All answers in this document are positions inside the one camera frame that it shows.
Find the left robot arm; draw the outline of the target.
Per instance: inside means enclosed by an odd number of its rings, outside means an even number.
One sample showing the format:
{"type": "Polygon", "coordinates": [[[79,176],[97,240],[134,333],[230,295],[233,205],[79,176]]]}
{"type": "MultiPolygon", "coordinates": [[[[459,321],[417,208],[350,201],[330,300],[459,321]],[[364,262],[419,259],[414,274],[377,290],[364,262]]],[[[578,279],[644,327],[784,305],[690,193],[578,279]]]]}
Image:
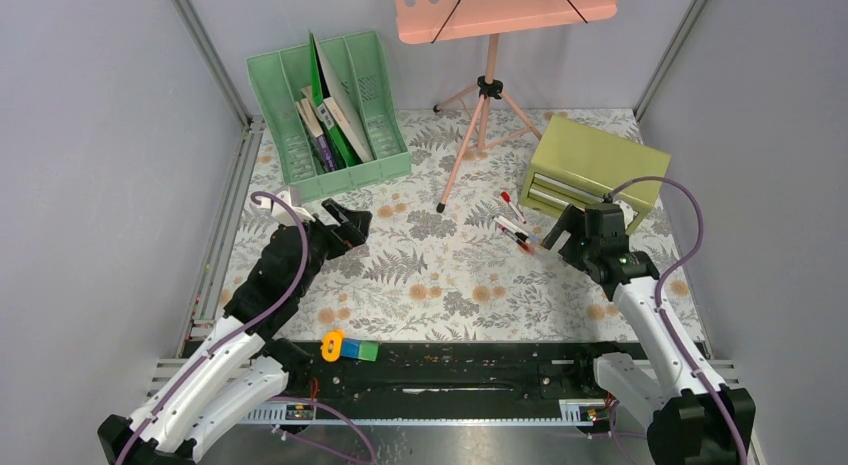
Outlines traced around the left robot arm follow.
{"type": "Polygon", "coordinates": [[[277,333],[298,311],[323,265],[366,243],[372,213],[333,199],[333,218],[255,192],[277,230],[203,340],[179,370],[130,416],[108,416],[97,430],[110,464],[197,464],[231,428],[274,396],[309,386],[311,356],[277,333]]]}

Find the yellow-green drawer cabinet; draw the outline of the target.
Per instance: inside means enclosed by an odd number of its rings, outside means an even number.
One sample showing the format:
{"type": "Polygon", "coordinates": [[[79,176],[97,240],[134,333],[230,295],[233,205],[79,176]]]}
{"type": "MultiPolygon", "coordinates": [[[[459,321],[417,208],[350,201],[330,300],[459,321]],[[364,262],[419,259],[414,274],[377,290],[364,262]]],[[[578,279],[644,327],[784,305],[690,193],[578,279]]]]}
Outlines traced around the yellow-green drawer cabinet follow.
{"type": "Polygon", "coordinates": [[[633,178],[664,176],[671,155],[553,115],[527,167],[519,203],[557,218],[583,209],[633,178]]]}

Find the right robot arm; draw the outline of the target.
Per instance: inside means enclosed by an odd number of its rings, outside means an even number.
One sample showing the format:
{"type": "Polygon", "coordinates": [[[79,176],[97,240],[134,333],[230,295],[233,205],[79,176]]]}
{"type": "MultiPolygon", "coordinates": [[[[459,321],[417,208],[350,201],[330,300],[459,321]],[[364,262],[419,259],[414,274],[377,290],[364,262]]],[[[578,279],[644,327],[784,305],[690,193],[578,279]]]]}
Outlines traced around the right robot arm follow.
{"type": "Polygon", "coordinates": [[[624,213],[609,202],[567,206],[545,237],[562,234],[562,259],[599,285],[635,332],[653,373],[623,352],[578,364],[583,395],[609,392],[644,427],[657,464],[745,464],[756,407],[744,388],[732,388],[699,351],[663,293],[650,256],[631,248],[624,213]]]}

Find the black capped marker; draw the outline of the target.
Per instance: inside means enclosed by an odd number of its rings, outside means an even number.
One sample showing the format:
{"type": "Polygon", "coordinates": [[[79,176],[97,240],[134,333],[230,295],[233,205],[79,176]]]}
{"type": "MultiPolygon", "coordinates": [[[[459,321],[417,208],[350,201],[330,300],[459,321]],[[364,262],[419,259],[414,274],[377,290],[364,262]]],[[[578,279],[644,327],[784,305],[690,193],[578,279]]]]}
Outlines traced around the black capped marker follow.
{"type": "Polygon", "coordinates": [[[510,237],[511,237],[511,238],[512,238],[512,239],[513,239],[516,243],[521,243],[521,244],[526,244],[526,243],[527,243],[527,237],[526,237],[524,234],[519,233],[519,232],[515,232],[515,231],[511,230],[510,228],[508,228],[508,227],[506,227],[506,226],[502,225],[502,224],[501,224],[501,223],[499,223],[499,222],[495,222],[495,225],[497,226],[497,228],[498,228],[501,232],[503,232],[504,234],[506,234],[506,235],[510,236],[510,237]]]}

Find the purple Treehouse book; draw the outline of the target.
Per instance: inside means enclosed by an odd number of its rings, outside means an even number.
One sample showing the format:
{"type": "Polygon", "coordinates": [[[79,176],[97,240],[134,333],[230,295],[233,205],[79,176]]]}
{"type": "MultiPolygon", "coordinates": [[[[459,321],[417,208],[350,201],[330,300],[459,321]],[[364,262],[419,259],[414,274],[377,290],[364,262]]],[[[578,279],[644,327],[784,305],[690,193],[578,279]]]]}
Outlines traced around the purple Treehouse book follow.
{"type": "Polygon", "coordinates": [[[315,114],[307,99],[295,102],[296,109],[307,132],[307,137],[314,149],[314,154],[320,161],[325,173],[334,172],[339,169],[338,163],[332,152],[330,142],[325,135],[321,122],[315,114]]]}

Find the red transparent pen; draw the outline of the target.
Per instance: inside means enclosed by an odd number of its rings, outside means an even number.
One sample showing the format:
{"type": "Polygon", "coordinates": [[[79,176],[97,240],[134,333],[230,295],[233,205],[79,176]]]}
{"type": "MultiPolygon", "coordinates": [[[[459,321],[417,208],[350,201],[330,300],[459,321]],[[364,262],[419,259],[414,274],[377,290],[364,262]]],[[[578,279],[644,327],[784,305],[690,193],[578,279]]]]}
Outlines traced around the red transparent pen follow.
{"type": "Polygon", "coordinates": [[[532,247],[531,247],[528,243],[526,243],[526,244],[516,243],[516,242],[515,242],[515,241],[514,241],[514,240],[513,240],[510,236],[508,236],[508,235],[506,235],[506,236],[507,236],[507,237],[508,237],[508,238],[509,238],[512,242],[514,242],[515,244],[517,244],[517,245],[518,245],[518,247],[519,247],[521,250],[523,250],[524,252],[526,252],[527,254],[530,254],[530,255],[534,255],[534,254],[535,254],[535,250],[534,250],[534,249],[533,249],[533,248],[532,248],[532,247]]]}

